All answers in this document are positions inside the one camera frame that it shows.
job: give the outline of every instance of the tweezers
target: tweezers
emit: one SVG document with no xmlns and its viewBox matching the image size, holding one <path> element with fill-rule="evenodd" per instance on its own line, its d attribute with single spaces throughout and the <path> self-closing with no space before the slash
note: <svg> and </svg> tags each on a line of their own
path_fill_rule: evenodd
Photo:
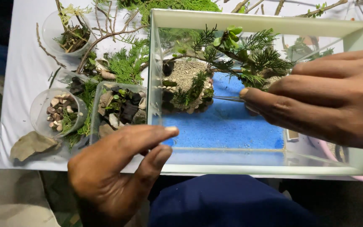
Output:
<svg viewBox="0 0 363 227">
<path fill-rule="evenodd" d="M 212 97 L 214 99 L 222 99 L 222 100 L 234 101 L 234 102 L 240 102 L 240 103 L 244 103 L 245 102 L 243 99 L 241 99 L 238 96 L 217 96 L 217 95 L 213 95 Z"/>
</svg>

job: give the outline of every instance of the glass aquarium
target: glass aquarium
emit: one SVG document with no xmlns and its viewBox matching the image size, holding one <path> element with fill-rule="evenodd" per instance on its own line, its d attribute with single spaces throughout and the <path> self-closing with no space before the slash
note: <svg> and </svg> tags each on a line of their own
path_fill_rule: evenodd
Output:
<svg viewBox="0 0 363 227">
<path fill-rule="evenodd" d="M 147 122 L 177 126 L 163 173 L 363 175 L 363 150 L 347 162 L 287 138 L 236 97 L 267 90 L 299 61 L 363 50 L 363 21 L 153 9 Z"/>
</svg>

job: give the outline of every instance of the white table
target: white table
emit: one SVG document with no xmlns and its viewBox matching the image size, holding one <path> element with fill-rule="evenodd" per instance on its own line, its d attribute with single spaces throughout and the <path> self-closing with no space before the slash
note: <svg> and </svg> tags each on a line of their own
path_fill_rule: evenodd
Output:
<svg viewBox="0 0 363 227">
<path fill-rule="evenodd" d="M 236 4 L 241 0 L 230 0 L 223 3 L 219 0 L 217 4 L 223 7 L 224 12 L 230 12 L 235 8 Z M 327 0 L 327 4 L 333 4 L 337 0 Z M 81 7 L 92 5 L 88 0 L 61 0 L 64 6 L 69 3 L 75 3 Z M 278 0 L 266 0 L 263 2 L 266 15 L 274 15 L 278 5 Z M 295 16 L 306 13 L 308 9 L 315 10 L 315 4 L 319 4 L 319 0 L 298 0 L 286 1 L 280 12 L 280 16 Z M 362 14 L 357 8 L 349 10 L 350 3 L 338 6 L 327 11 L 322 17 L 347 19 L 355 18 L 363 20 Z M 55 61 L 47 56 L 38 46 L 36 39 L 36 22 L 41 28 L 45 18 L 50 13 L 57 10 L 55 2 L 49 1 L 24 1 L 15 0 L 12 13 L 11 35 L 8 48 L 8 62 L 5 74 L 5 88 L 3 97 L 3 108 L 0 123 L 0 169 L 16 168 L 16 169 L 32 169 L 32 170 L 57 170 L 67 171 L 67 162 L 71 155 L 68 152 L 52 152 L 39 154 L 37 158 L 31 162 L 13 162 L 9 159 L 11 147 L 23 135 L 33 130 L 29 118 L 29 110 L 33 99 L 43 90 L 48 88 L 47 81 L 51 72 L 55 71 L 58 66 Z M 125 12 L 120 13 L 117 18 L 117 28 L 122 28 Z M 92 27 L 97 27 L 94 13 L 88 15 Z M 114 43 L 110 39 L 102 41 L 97 51 L 99 54 L 104 52 L 113 52 L 121 47 L 129 47 L 128 44 L 121 42 Z M 74 70 L 77 65 L 64 62 L 68 70 Z M 311 179 L 338 179 L 351 180 L 350 177 L 327 177 L 327 176 L 255 176 L 270 178 L 311 178 Z"/>
</svg>

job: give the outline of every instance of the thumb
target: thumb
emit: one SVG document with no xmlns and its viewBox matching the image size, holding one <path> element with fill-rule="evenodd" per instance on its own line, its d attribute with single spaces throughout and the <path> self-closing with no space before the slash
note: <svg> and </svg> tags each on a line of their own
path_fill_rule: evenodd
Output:
<svg viewBox="0 0 363 227">
<path fill-rule="evenodd" d="M 148 196 L 170 155 L 171 147 L 158 145 L 145 156 L 129 182 L 129 190 L 133 191 L 132 194 L 137 199 L 145 199 Z"/>
</svg>

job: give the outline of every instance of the person's left hand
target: person's left hand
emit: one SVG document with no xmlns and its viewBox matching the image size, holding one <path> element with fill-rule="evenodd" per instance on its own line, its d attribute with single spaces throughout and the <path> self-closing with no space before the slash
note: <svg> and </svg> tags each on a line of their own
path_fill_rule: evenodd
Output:
<svg viewBox="0 0 363 227">
<path fill-rule="evenodd" d="M 159 143 L 178 134 L 176 127 L 125 126 L 73 157 L 68 162 L 69 181 L 80 199 L 108 217 L 104 222 L 123 226 L 147 199 L 172 154 L 171 147 Z M 145 158 L 136 172 L 120 173 L 139 153 Z"/>
</svg>

